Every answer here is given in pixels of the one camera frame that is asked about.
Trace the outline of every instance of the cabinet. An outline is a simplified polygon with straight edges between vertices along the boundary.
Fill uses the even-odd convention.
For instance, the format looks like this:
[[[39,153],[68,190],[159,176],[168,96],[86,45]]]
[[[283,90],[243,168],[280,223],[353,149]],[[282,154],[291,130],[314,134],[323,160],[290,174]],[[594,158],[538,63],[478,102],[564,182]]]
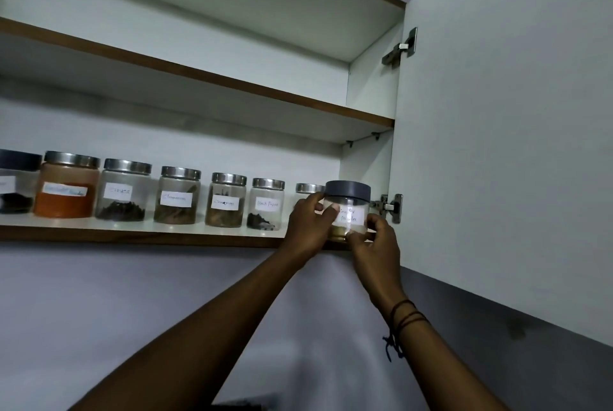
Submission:
[[[340,178],[375,197],[402,193],[403,266],[613,345],[611,8],[2,0],[0,141],[79,145],[158,173],[192,167],[289,188]],[[414,27],[415,54],[382,66]],[[23,240],[274,247],[283,236],[2,224],[3,239]]]

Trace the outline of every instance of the glass jar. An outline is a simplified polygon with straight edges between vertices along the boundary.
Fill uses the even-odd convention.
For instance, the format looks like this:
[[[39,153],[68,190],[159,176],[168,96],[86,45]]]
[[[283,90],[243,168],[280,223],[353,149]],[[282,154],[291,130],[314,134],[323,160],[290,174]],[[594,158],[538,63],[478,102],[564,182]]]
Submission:
[[[370,187],[360,182],[333,180],[326,183],[324,208],[336,203],[340,206],[336,220],[330,227],[328,239],[344,242],[350,230],[366,235],[366,219],[370,209]]]
[[[150,175],[150,164],[106,159],[98,186],[96,217],[119,222],[144,220]]]
[[[47,151],[41,167],[34,215],[58,219],[90,217],[100,177],[100,159]]]
[[[41,155],[0,150],[0,214],[32,209],[41,160]]]
[[[247,227],[256,230],[279,230],[285,196],[285,182],[273,179],[253,179],[249,192]]]
[[[200,176],[201,172],[195,169],[162,167],[153,220],[170,225],[194,224],[200,196]]]
[[[215,172],[208,188],[205,222],[212,227],[240,227],[247,195],[247,177]]]
[[[296,195],[292,203],[292,209],[301,199],[306,199],[313,193],[322,193],[326,190],[324,185],[315,185],[314,183],[296,183]]]

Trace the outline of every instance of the bracelet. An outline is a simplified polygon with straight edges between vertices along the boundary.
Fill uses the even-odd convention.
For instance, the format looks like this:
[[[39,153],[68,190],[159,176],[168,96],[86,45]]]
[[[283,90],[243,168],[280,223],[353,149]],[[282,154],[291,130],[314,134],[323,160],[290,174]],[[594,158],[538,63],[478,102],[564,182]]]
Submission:
[[[392,358],[389,355],[390,346],[396,350],[396,353],[398,353],[399,358],[405,357],[404,353],[400,349],[400,342],[398,341],[398,338],[400,336],[400,332],[402,332],[402,329],[404,329],[409,324],[412,324],[413,322],[426,321],[428,324],[430,323],[430,321],[428,321],[426,316],[424,316],[421,312],[414,311],[410,313],[409,315],[406,315],[404,318],[402,318],[402,320],[398,323],[398,326],[396,327],[396,330],[394,332],[394,315],[396,314],[396,310],[398,309],[398,307],[400,307],[404,303],[410,303],[413,305],[415,309],[417,309],[417,306],[415,306],[415,303],[413,303],[412,301],[408,299],[405,299],[399,302],[398,304],[396,304],[396,306],[394,306],[394,308],[392,308],[392,312],[390,313],[390,322],[389,322],[389,337],[383,337],[383,340],[386,341],[385,353],[387,354],[387,359],[389,362],[392,362]],[[416,315],[419,315],[420,317],[418,319],[411,319],[411,317],[416,316]]]

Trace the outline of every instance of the spice jar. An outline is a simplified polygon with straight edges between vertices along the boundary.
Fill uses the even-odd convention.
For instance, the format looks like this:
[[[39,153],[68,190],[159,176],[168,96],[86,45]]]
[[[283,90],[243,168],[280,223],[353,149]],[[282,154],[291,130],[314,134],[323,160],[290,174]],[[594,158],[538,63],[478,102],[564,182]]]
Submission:
[[[34,215],[51,218],[90,217],[96,198],[100,159],[47,151],[41,167]]]
[[[336,220],[330,227],[328,239],[344,242],[350,230],[366,235],[366,219],[370,208],[370,187],[360,182],[333,180],[326,183],[324,208],[336,203],[340,206]]]
[[[32,209],[41,160],[41,155],[0,150],[0,213]]]
[[[150,175],[150,164],[106,159],[98,186],[96,217],[120,222],[144,220]]]
[[[157,186],[153,220],[162,224],[195,223],[200,196],[200,171],[183,167],[162,167]]]
[[[296,196],[294,197],[292,209],[301,199],[306,199],[313,193],[321,193],[325,190],[326,187],[324,185],[315,185],[314,183],[296,183]]]
[[[213,227],[240,227],[247,189],[244,175],[215,172],[208,189],[205,222]]]
[[[273,179],[253,179],[251,186],[247,227],[256,230],[279,230],[285,182]]]

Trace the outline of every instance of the handwritten label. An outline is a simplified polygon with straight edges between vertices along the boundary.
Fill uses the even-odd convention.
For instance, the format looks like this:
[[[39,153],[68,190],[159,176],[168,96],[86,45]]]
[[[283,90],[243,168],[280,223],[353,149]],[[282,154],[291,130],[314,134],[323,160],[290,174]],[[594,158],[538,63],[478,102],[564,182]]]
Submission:
[[[77,198],[82,198],[87,196],[87,187],[45,182],[42,186],[42,192],[47,194],[58,194],[61,196],[75,196]]]
[[[225,211],[238,211],[238,205],[240,204],[240,198],[234,198],[233,196],[222,196],[220,194],[214,194],[211,200],[211,209],[223,209]]]
[[[281,201],[275,198],[256,198],[256,211],[277,212],[281,210]]]
[[[355,206],[341,206],[337,219],[334,221],[334,223],[339,226],[364,226],[364,209]]]
[[[159,198],[159,204],[163,206],[191,207],[193,193],[181,191],[163,191]]]
[[[103,197],[115,201],[130,201],[132,199],[132,185],[109,182],[104,186]]]
[[[0,194],[15,192],[15,176],[5,175],[0,177]]]

